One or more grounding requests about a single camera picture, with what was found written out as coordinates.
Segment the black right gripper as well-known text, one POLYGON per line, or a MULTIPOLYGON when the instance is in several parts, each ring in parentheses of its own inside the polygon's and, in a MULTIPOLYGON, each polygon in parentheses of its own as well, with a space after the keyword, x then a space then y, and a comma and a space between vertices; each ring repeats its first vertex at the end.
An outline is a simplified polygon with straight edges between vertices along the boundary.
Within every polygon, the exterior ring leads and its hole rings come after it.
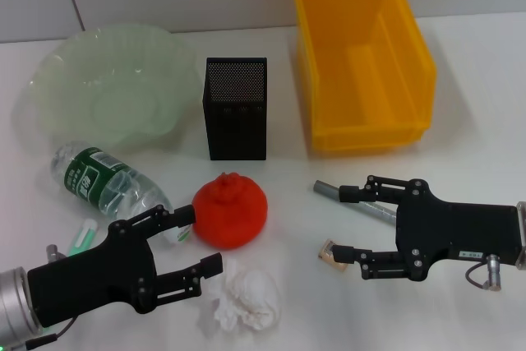
POLYGON ((438 261, 482 262, 490 255, 512 266, 523 246, 516 207, 443 201, 423 180, 370 175, 364 187, 340 186, 339 201, 398 206, 398 252, 373 252, 338 244, 331 248, 336 262, 358 263, 363 279, 423 281, 438 261))

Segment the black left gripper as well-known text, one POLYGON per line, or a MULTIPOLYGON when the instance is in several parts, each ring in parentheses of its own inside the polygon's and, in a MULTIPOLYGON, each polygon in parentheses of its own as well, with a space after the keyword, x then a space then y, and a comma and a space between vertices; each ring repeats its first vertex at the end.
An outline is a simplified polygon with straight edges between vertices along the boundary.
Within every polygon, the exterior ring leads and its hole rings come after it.
POLYGON ((157 205, 126 221, 111 224, 97 247, 29 270, 35 314, 44 327, 110 303, 127 303, 146 314, 157 306, 200 297, 201 280, 223 272, 223 257, 156 277, 148 238, 185 240, 196 222, 192 205, 173 211, 157 205))

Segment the red-orange fruit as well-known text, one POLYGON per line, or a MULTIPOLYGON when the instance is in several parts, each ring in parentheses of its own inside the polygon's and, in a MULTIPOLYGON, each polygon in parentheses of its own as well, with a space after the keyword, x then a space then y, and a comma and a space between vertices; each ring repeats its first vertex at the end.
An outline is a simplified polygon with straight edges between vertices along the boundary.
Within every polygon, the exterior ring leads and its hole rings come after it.
POLYGON ((221 173, 194 196, 194 233, 212 247, 228 250, 244 246, 264 228, 268 202, 252 179, 221 173))

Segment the white paper ball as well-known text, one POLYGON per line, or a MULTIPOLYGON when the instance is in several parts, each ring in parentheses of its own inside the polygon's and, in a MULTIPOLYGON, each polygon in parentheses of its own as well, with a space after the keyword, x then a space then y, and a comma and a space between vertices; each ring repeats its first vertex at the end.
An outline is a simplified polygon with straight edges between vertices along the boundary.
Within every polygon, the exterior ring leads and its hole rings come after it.
POLYGON ((204 296, 212 303, 212 317, 227 333, 240 329, 269 330, 281 317, 281 297, 274 278, 266 271, 233 258, 223 272, 206 283, 204 296))

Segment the mint green pen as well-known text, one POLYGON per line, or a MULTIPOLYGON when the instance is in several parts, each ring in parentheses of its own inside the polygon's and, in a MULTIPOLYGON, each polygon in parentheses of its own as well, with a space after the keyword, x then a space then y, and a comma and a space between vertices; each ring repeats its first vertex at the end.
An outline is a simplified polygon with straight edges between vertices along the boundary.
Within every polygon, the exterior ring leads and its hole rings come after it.
POLYGON ((78 253, 89 250, 95 239, 98 229, 99 225, 94 219, 85 219, 76 236, 73 238, 66 256, 74 256, 78 253))

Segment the clear green-label water bottle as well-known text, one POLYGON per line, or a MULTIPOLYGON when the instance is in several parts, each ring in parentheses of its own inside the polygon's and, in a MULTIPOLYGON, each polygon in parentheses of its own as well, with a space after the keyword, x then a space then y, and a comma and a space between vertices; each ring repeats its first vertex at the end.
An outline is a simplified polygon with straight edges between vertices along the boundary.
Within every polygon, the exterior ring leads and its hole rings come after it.
POLYGON ((61 146, 51 160, 50 172, 57 183, 111 222, 130 219, 159 205, 173 210, 150 178, 85 141, 61 146))

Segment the beige eraser with barcode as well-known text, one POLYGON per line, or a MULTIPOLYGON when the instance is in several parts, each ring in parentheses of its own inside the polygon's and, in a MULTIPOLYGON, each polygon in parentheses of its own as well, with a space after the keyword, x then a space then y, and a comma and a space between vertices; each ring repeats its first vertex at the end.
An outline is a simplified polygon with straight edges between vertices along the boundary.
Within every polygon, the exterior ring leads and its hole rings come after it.
POLYGON ((334 241, 331 239, 327 239, 323 246, 321 247, 320 251, 318 252, 318 258, 321 259, 324 263, 330 265, 331 267, 335 268, 336 270, 340 272, 345 272, 345 270, 348 267, 347 263, 339 263, 335 261, 334 255, 333 255, 333 246, 334 241))

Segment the grey marker pen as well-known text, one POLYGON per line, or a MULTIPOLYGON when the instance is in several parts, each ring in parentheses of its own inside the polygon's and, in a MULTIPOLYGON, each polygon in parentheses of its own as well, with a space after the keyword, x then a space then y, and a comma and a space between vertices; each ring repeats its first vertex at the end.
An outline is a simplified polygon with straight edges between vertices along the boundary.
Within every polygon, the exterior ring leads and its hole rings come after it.
MULTIPOLYGON (((316 180, 313 184, 313 191, 322 196, 330 198, 333 201, 343 204, 343 202, 339 199, 339 189, 326 182, 316 180)), ((361 211, 362 213, 366 213, 377 219, 380 219, 387 224, 393 226, 396 225, 396 213, 387 207, 378 205, 374 202, 348 203, 348 206, 352 207, 354 210, 361 211)))

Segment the black mesh pen holder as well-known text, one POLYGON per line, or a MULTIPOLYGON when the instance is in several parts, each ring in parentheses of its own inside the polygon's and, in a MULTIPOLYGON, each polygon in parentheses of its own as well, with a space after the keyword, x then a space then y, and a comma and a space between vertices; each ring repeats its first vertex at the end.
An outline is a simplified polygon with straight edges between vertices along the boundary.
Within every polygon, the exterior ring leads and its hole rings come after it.
POLYGON ((207 58, 202 105, 210 159, 266 159, 266 58, 207 58))

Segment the pale green glass fruit plate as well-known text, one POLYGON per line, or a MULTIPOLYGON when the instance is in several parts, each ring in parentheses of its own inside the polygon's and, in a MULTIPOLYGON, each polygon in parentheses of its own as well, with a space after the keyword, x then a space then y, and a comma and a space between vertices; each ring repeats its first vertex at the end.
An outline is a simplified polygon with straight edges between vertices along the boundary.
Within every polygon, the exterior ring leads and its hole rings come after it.
POLYGON ((69 141, 136 150, 180 132, 196 106, 196 51, 152 25, 108 25, 65 39, 31 72, 12 110, 31 154, 69 141))

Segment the yellow plastic bin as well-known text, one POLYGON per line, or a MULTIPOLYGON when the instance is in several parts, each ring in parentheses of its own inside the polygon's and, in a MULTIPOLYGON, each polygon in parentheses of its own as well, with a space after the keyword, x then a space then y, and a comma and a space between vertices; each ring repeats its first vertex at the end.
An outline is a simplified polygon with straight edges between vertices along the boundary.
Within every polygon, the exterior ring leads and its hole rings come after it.
POLYGON ((409 145, 430 127, 436 65, 408 0, 294 0, 313 149, 409 145))

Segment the silver right wrist connector plug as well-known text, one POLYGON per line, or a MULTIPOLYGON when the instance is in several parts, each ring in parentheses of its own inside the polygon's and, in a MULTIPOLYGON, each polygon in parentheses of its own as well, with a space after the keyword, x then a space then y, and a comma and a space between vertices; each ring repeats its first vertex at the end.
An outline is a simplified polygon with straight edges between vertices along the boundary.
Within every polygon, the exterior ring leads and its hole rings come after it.
POLYGON ((501 262, 497 255, 491 254, 487 257, 488 279, 484 288, 492 292, 501 291, 501 262))

